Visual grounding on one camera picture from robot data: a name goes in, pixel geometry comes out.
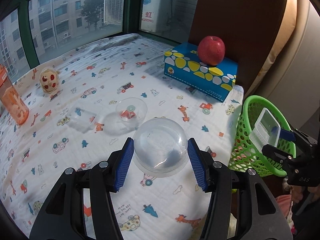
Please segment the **person's right hand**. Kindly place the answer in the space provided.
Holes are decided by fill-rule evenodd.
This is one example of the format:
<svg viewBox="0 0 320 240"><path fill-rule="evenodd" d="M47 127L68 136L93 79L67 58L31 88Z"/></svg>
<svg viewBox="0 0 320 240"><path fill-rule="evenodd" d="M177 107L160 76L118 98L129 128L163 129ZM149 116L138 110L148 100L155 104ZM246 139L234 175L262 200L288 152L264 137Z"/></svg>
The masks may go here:
<svg viewBox="0 0 320 240"><path fill-rule="evenodd" d="M305 190L304 187L293 186L291 196L292 196L292 201L294 203L299 203L303 199L304 190ZM319 199L320 185L318 185L317 187L308 187L308 191L310 192L310 194L313 194L313 197L310 200L310 202L315 202L317 201L317 199Z"/></svg>

